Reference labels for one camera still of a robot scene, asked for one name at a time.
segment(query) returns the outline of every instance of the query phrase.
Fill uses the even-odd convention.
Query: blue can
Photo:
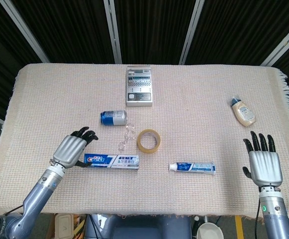
[[[126,111],[104,111],[100,114],[100,122],[106,126],[126,125]]]

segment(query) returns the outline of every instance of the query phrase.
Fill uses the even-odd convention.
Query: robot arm
[[[268,238],[289,239],[288,215],[278,188],[283,182],[283,175],[274,140],[268,135],[267,147],[265,137],[260,133],[260,146],[256,134],[252,131],[251,135],[254,148],[248,139],[244,139],[251,172],[247,167],[243,167],[244,174],[259,187],[259,200]]]
[[[98,140],[95,132],[84,127],[64,138],[51,159],[49,166],[23,202],[23,215],[18,213],[0,216],[0,239],[26,239],[34,227],[35,221],[52,193],[62,180],[66,169],[73,166],[88,166],[78,159],[84,148]]]

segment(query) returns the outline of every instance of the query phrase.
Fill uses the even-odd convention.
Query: masking tape
[[[143,135],[151,135],[151,136],[153,136],[155,138],[155,140],[156,140],[156,145],[153,148],[145,148],[145,147],[143,147],[142,144],[141,144],[141,138],[142,138]],[[160,143],[161,143],[161,138],[160,138],[159,134],[156,131],[152,130],[152,129],[143,130],[139,134],[138,139],[137,139],[138,147],[139,147],[140,151],[143,152],[143,153],[155,153],[158,150],[158,148],[160,147]]]

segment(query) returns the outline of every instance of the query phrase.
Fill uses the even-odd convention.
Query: toothpaste tube
[[[85,163],[97,168],[139,169],[139,155],[108,155],[85,153]]]
[[[170,163],[169,170],[189,173],[215,174],[215,164],[210,163]]]

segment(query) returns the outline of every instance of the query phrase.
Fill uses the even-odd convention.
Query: toothpaste box
[[[85,163],[97,168],[139,169],[139,155],[108,155],[85,153]]]

